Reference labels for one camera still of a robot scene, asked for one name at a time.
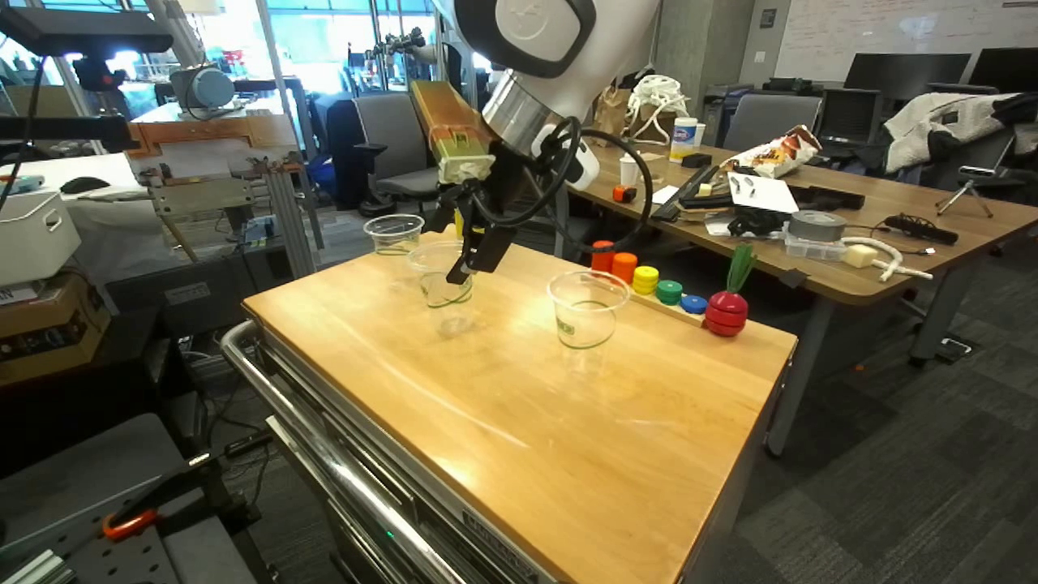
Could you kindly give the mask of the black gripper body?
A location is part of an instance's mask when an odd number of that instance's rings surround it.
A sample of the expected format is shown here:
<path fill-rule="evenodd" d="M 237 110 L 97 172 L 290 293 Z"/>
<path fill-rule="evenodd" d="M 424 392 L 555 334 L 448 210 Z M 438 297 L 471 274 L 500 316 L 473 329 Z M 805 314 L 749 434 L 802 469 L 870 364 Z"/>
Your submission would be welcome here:
<path fill-rule="evenodd" d="M 503 153 L 485 182 L 451 187 L 454 217 L 476 234 L 473 273 L 495 273 L 518 226 L 567 187 L 565 155 Z"/>

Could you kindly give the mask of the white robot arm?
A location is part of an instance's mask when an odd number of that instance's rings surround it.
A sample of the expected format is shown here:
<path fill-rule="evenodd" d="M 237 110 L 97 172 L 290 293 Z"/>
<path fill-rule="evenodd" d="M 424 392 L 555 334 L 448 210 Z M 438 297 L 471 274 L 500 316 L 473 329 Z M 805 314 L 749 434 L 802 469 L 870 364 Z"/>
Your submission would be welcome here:
<path fill-rule="evenodd" d="M 448 282 L 495 273 L 515 230 L 592 168 L 578 159 L 598 93 L 645 66 L 663 0 L 433 0 L 448 33 L 503 72 L 476 110 L 489 168 L 454 187 L 461 254 Z"/>

